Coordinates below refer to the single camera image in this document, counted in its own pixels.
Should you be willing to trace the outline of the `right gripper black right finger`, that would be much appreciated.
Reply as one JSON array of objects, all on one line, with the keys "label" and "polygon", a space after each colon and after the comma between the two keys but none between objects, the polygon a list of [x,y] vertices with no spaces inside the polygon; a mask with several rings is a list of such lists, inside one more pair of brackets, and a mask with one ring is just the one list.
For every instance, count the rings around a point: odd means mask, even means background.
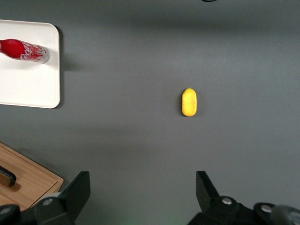
[{"label": "right gripper black right finger", "polygon": [[240,205],[231,197],[220,196],[205,171],[196,172],[196,198],[201,212],[190,225],[241,225]]}]

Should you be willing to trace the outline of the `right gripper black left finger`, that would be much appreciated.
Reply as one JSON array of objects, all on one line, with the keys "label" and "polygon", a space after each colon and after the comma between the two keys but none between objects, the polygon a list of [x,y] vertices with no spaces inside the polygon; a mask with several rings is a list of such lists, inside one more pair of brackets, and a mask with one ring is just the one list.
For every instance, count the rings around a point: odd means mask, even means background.
[{"label": "right gripper black left finger", "polygon": [[38,225],[74,225],[90,197],[90,173],[81,171],[57,196],[42,199],[35,207]]}]

